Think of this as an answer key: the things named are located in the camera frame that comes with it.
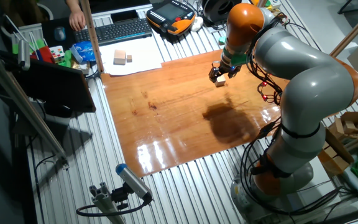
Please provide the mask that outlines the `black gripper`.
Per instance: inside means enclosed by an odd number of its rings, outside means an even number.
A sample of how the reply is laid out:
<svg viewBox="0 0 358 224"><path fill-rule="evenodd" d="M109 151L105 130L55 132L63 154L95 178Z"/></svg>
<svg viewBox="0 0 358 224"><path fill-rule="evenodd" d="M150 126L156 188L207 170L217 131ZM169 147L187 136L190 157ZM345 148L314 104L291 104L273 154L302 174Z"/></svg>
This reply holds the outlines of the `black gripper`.
<svg viewBox="0 0 358 224"><path fill-rule="evenodd" d="M238 72L240 72L240 70L241 70L240 66L230 66L229 64L223 61L214 61L213 67L209 72L209 79L213 83L215 83L217 81L217 78L219 77L219 74L225 74L225 73L228 73L229 78L233 78L237 75Z"/></svg>

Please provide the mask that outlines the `person's bare hand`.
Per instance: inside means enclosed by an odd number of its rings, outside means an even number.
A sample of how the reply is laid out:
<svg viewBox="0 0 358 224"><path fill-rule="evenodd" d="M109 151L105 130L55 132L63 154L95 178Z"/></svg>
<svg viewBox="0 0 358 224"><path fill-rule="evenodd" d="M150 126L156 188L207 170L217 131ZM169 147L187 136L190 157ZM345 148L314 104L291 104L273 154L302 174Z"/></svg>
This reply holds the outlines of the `person's bare hand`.
<svg viewBox="0 0 358 224"><path fill-rule="evenodd" d="M74 31L79 31L85 28L85 15L81 9L76 9L71 12L69 16L69 23Z"/></svg>

